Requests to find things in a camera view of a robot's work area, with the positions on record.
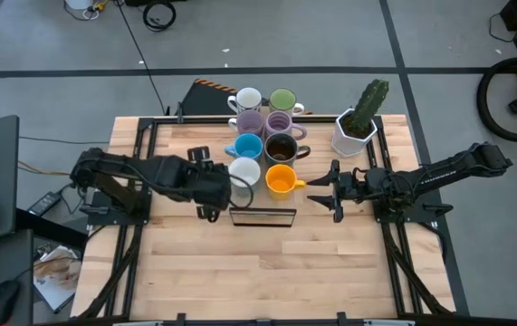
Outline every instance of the white hexagonal pot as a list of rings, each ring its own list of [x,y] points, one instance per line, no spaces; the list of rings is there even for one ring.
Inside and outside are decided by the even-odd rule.
[[[377,133],[377,126],[375,122],[372,120],[371,123],[371,132],[365,139],[358,139],[354,137],[347,136],[344,131],[342,131],[342,127],[340,126],[340,120],[342,117],[351,114],[354,109],[347,109],[342,112],[341,115],[334,121],[334,134],[332,135],[332,149],[336,151],[339,155],[344,158],[353,157],[365,149],[367,143],[373,138],[373,136]]]

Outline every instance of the white cup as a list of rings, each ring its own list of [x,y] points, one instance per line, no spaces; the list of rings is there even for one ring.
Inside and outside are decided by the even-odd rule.
[[[259,110],[262,107],[262,94],[252,87],[242,88],[234,96],[228,96],[228,106],[236,113],[244,110]]]
[[[256,186],[260,180],[260,165],[251,158],[237,158],[228,167],[228,173],[231,176],[237,176],[246,181],[250,188],[256,192]],[[240,197],[250,196],[250,189],[248,186],[238,180],[237,178],[230,177],[232,182],[232,189]]]

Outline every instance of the green mug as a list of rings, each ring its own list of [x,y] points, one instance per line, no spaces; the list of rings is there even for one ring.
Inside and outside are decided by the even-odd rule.
[[[304,114],[304,105],[296,102],[296,95],[287,89],[278,89],[270,94],[270,112],[276,110],[288,113],[291,117]]]

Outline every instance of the mug handle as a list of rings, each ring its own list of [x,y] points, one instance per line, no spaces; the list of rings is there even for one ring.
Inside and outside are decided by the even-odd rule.
[[[298,129],[298,130],[300,130],[302,132],[302,134],[300,136],[296,136],[296,137],[294,137],[294,139],[301,140],[301,139],[304,139],[306,137],[306,128],[304,128],[303,126],[301,126],[298,123],[293,123],[291,125],[291,127],[294,128],[294,129]]]
[[[306,182],[304,180],[296,180],[296,182],[294,183],[294,187],[306,187]]]
[[[234,149],[234,146],[226,146],[224,149],[224,153],[228,154],[229,156],[235,158],[236,157],[236,151]]]
[[[298,153],[298,152],[303,151],[303,150],[304,150],[304,153],[297,154],[296,155],[296,159],[306,158],[307,156],[309,156],[311,154],[311,148],[309,146],[306,146],[306,145],[299,146],[298,150],[296,152]]]
[[[228,96],[228,106],[230,109],[232,109],[234,112],[238,113],[238,106],[236,105],[236,97],[234,95]]]
[[[230,126],[230,128],[232,128],[234,131],[238,131],[238,121],[236,118],[230,118],[228,121],[228,126]]]
[[[302,114],[304,114],[304,105],[302,105],[300,103],[294,104],[294,108],[292,109],[292,116],[296,117],[296,116],[300,116]]]

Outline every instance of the mug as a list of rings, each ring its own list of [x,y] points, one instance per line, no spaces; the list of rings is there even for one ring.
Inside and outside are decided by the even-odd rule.
[[[238,118],[231,118],[228,125],[241,135],[251,133],[261,137],[264,130],[264,119],[259,111],[246,110],[238,114]]]
[[[279,110],[294,117],[304,114],[304,105],[297,103],[296,95],[287,89],[273,91],[272,94],[270,94],[269,106],[270,112]]]
[[[266,186],[272,199],[284,200],[295,188],[305,187],[306,182],[298,180],[291,167],[277,164],[266,172]]]
[[[262,94],[252,87],[242,88],[236,96],[228,96],[228,106],[236,113],[244,110],[259,110],[262,107]]]
[[[251,158],[259,161],[262,148],[263,143],[260,137],[254,134],[244,134],[236,138],[234,145],[226,146],[224,152],[233,158]]]
[[[228,167],[228,173],[230,176],[242,178],[250,185],[253,192],[256,192],[256,187],[260,180],[260,165],[255,160],[251,158],[237,158]],[[250,196],[250,189],[248,189],[244,182],[233,177],[230,177],[230,181],[232,182],[232,189],[238,196]]]
[[[292,118],[290,115],[280,112],[274,111],[268,114],[266,117],[266,137],[274,133],[286,133],[292,135],[292,129],[298,129],[302,132],[300,136],[296,136],[296,140],[301,140],[306,137],[306,128],[297,123],[292,123]]]
[[[298,146],[296,140],[287,134],[273,134],[264,142],[264,156],[269,167],[276,164],[291,167],[295,160],[306,158],[310,154],[310,147]]]

